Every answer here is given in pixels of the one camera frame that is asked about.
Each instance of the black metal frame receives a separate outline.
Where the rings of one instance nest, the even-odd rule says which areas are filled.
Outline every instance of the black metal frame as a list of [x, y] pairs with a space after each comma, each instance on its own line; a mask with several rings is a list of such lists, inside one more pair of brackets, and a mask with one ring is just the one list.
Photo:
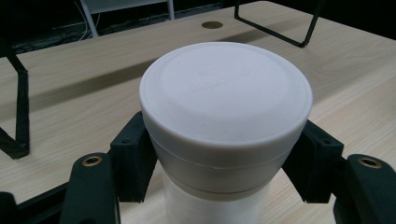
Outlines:
[[241, 18], [239, 16], [240, 0], [236, 0], [235, 1], [234, 17], [237, 20], [239, 20], [239, 21], [241, 21], [241, 22], [243, 22], [245, 24], [253, 26], [254, 28], [259, 29], [259, 30], [261, 30], [261, 31], [263, 31], [263, 32], [265, 32], [265, 33], [267, 33], [269, 35], [273, 35], [273, 36], [275, 36], [275, 37], [277, 37], [279, 39], [282, 39], [282, 40], [284, 40], [284, 41], [286, 41], [286, 42], [288, 42], [288, 43], [290, 43], [290, 44], [292, 44], [292, 45], [294, 45], [296, 47], [304, 48], [304, 47], [306, 47], [308, 45], [309, 40], [311, 39], [312, 33], [314, 32], [314, 29], [315, 29], [315, 25], [317, 24], [317, 21], [318, 21], [318, 17], [319, 17], [320, 11], [324, 8], [325, 3], [326, 3], [326, 0], [318, 0], [318, 4], [317, 4], [316, 9], [314, 11], [314, 15], [313, 15], [312, 21], [311, 21], [311, 23], [309, 25], [309, 28], [308, 28], [308, 32], [306, 33], [304, 41], [301, 42], [301, 43], [296, 41], [296, 40], [293, 40], [293, 39], [291, 39], [289, 37], [281, 35], [281, 34], [275, 32], [273, 30], [265, 28], [265, 27], [255, 23], [253, 21], [248, 21], [246, 19]]
[[15, 140], [0, 128], [0, 149], [12, 159], [19, 159], [30, 151], [29, 79], [28, 72], [13, 48], [0, 36], [0, 49], [18, 73], [17, 121]]

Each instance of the small round hole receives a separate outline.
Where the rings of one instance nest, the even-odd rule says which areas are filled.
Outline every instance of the small round hole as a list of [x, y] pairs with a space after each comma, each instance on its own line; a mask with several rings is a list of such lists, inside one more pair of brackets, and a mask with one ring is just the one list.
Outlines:
[[372, 160], [370, 158], [359, 158], [359, 162], [365, 166], [379, 169], [382, 167], [382, 164], [378, 161]]
[[123, 144], [132, 144], [132, 140], [131, 140], [131, 138], [124, 138], [124, 139], [122, 139], [122, 143]]
[[82, 165], [83, 166], [94, 166], [94, 165], [99, 164], [101, 161], [102, 161], [102, 157], [92, 156], [92, 157], [85, 159], [82, 162]]
[[331, 143], [332, 143], [332, 141], [330, 141], [330, 140], [327, 140], [327, 139], [324, 139], [324, 140], [323, 140], [323, 143], [324, 143], [324, 144], [326, 144], [326, 145], [329, 145], [329, 144], [331, 144]]
[[206, 21], [202, 23], [202, 26], [206, 29], [219, 29], [222, 27], [222, 23], [219, 21]]

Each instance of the white cylinder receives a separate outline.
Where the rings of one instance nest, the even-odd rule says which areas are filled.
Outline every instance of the white cylinder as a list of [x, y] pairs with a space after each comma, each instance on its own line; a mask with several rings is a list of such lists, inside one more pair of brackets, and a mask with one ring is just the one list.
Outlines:
[[[174, 211], [167, 214], [172, 223], [186, 223], [177, 222], [175, 199], [205, 217], [213, 217], [209, 210], [232, 216], [225, 208], [238, 202], [257, 207], [256, 196], [301, 134], [312, 91], [294, 65], [268, 50], [213, 42], [162, 56], [143, 75], [140, 100], [169, 177], [166, 194], [177, 195], [170, 202], [165, 197], [166, 210]], [[214, 216], [189, 223], [232, 223], [228, 220]]]

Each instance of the screw hole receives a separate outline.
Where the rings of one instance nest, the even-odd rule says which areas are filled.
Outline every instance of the screw hole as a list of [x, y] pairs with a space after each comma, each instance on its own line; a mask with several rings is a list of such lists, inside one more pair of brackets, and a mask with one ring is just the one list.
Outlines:
[[370, 168], [379, 169], [382, 167], [382, 164], [380, 162], [369, 159], [369, 158], [359, 158], [359, 162], [365, 166], [370, 167]]
[[219, 29], [222, 27], [222, 23], [219, 21], [206, 21], [202, 23], [202, 26], [206, 29]]
[[94, 166], [94, 165], [99, 164], [101, 161], [102, 161], [102, 157], [92, 156], [92, 157], [85, 159], [82, 162], [82, 165], [83, 166]]

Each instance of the light wood surface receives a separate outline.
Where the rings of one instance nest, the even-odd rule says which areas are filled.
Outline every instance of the light wood surface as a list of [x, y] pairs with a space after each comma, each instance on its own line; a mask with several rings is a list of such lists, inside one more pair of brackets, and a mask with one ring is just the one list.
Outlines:
[[[268, 2], [241, 6], [242, 17], [303, 40], [312, 16]], [[206, 29], [205, 21], [223, 27]], [[170, 50], [208, 41], [247, 43], [294, 63], [314, 92], [310, 119], [343, 142], [344, 157], [366, 154], [396, 167], [396, 42], [319, 19], [304, 49], [233, 18], [226, 8], [131, 31], [19, 55], [29, 70], [31, 154], [0, 152], [0, 190], [18, 203], [66, 182], [75, 160], [107, 152], [140, 110], [138, 85], [148, 66]], [[0, 59], [0, 126], [15, 133], [17, 75]], [[146, 201], [122, 203], [122, 223], [166, 223], [162, 168]], [[334, 223], [332, 205], [305, 204], [279, 171], [262, 209], [263, 223]]]

